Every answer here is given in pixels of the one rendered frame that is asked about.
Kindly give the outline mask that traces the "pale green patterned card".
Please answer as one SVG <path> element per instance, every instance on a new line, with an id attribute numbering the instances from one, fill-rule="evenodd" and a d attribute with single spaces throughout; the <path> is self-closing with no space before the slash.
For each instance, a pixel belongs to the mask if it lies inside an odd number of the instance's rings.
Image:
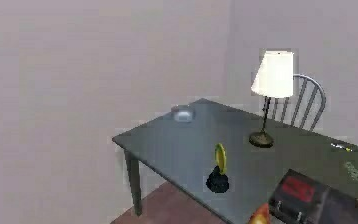
<path id="1" fill-rule="evenodd" d="M 349 176 L 356 182 L 358 182 L 358 168 L 351 162 L 345 162 L 343 167 L 346 169 Z"/>

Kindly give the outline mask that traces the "dark grey table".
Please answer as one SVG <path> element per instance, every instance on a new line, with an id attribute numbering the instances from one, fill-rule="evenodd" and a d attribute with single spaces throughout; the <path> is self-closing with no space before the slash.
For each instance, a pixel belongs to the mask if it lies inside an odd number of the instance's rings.
<path id="1" fill-rule="evenodd" d="M 270 148 L 258 148 L 249 136 L 259 128 L 259 116 L 207 99 L 189 104 L 190 123 L 176 122 L 172 112 L 114 137 L 124 150 L 134 204 L 142 213 L 139 166 L 145 164 L 226 224 L 247 224 L 251 214 L 267 203 L 289 169 L 358 199 L 358 182 L 345 162 L 358 168 L 358 147 L 274 120 L 266 130 Z M 206 186 L 216 166 L 215 146 L 227 156 L 229 189 L 213 193 Z M 353 152 L 334 148 L 338 143 Z"/>

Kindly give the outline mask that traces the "yellow green disc black base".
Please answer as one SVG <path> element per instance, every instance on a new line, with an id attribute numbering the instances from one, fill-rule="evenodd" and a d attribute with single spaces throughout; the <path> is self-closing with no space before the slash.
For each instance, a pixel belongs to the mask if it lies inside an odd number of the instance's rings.
<path id="1" fill-rule="evenodd" d="M 226 175 L 227 156 L 226 150 L 221 143 L 215 146 L 216 166 L 206 180 L 206 186 L 213 193 L 226 193 L 229 189 L 229 179 Z"/>

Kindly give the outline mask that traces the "orange red round object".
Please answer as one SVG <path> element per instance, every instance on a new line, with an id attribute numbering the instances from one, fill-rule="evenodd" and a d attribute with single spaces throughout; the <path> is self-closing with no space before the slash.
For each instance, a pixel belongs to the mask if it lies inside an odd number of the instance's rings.
<path id="1" fill-rule="evenodd" d="M 269 205 L 264 203 L 258 207 L 247 224 L 270 224 Z"/>

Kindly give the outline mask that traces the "grey spindle back chair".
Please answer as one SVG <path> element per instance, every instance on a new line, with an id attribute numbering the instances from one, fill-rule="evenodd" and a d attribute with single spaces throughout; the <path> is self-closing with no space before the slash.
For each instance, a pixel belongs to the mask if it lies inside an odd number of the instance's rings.
<path id="1" fill-rule="evenodd" d="M 271 100 L 269 118 L 313 131 L 326 107 L 326 95 L 318 81 L 305 74 L 293 76 L 291 97 Z"/>

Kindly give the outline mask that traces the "small silver yellow pen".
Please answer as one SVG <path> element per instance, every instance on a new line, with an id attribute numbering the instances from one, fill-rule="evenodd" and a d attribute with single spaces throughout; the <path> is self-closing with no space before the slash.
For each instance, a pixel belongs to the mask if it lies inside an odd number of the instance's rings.
<path id="1" fill-rule="evenodd" d="M 330 145 L 334 148 L 345 150 L 346 152 L 353 152 L 353 150 L 351 148 L 348 148 L 344 145 L 340 145 L 338 143 L 330 143 Z"/>

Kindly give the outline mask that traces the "small grey bowl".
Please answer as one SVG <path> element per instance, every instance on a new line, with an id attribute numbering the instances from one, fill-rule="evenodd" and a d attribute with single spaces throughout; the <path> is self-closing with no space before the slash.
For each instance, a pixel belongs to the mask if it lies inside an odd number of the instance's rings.
<path id="1" fill-rule="evenodd" d="M 173 119 L 179 123 L 190 123 L 195 118 L 195 110 L 190 105 L 176 105 L 171 112 Z"/>

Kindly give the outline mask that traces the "white shade table lamp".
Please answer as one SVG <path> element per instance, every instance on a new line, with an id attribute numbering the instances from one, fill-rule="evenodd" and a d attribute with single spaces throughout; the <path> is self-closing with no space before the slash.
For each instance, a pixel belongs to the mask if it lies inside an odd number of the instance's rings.
<path id="1" fill-rule="evenodd" d="M 270 148 L 274 140 L 266 132 L 269 106 L 272 98 L 286 98 L 293 95 L 294 53 L 290 51 L 267 50 L 261 60 L 251 91 L 265 97 L 263 125 L 259 132 L 249 136 L 249 142 L 260 148 Z"/>

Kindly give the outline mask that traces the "black box red panel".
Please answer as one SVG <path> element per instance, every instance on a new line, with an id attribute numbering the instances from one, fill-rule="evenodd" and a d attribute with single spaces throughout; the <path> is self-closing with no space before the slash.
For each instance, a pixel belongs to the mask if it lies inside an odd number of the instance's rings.
<path id="1" fill-rule="evenodd" d="M 289 169 L 268 200 L 284 224 L 358 224 L 358 199 Z"/>

